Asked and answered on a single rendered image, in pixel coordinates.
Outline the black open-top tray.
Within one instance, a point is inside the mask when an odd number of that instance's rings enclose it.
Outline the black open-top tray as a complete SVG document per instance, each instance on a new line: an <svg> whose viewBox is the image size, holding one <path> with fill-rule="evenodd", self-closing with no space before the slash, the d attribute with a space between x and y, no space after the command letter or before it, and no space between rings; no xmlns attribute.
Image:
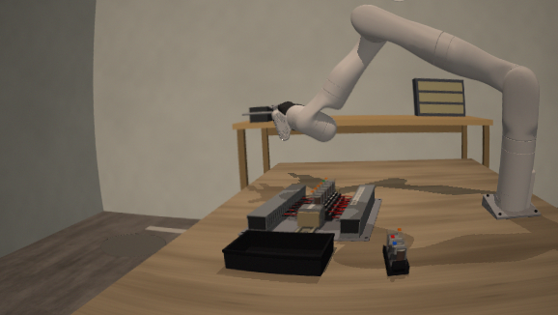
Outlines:
<svg viewBox="0 0 558 315"><path fill-rule="evenodd" d="M334 236L335 233L246 230L222 249L225 267L248 272L321 276L333 253Z"/></svg>

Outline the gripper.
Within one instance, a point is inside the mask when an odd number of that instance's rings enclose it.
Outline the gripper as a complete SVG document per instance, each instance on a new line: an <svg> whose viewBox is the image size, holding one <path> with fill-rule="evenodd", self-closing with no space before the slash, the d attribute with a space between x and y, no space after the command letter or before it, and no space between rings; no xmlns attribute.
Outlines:
<svg viewBox="0 0 558 315"><path fill-rule="evenodd" d="M286 141L290 138L291 130L296 130L292 126L291 117L293 112L299 107L305 107L305 106L302 104L295 104L290 101L285 101L277 105L273 104L272 106L269 107L269 109L275 110L271 113L272 120L276 127L280 139L282 139L283 141Z"/></svg>

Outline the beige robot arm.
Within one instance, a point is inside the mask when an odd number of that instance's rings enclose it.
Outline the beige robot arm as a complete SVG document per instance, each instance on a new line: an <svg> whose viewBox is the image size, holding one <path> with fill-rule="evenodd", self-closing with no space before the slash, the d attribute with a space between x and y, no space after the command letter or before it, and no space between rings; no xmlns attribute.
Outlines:
<svg viewBox="0 0 558 315"><path fill-rule="evenodd" d="M530 208L540 101L536 75L458 37L373 5L357 7L350 20L360 34L355 47L332 70L318 94L293 112L292 126L320 142L331 140L337 124L321 110L341 109L380 49L386 42L395 43L440 69L484 82L502 93L502 145L495 204L508 212Z"/></svg>

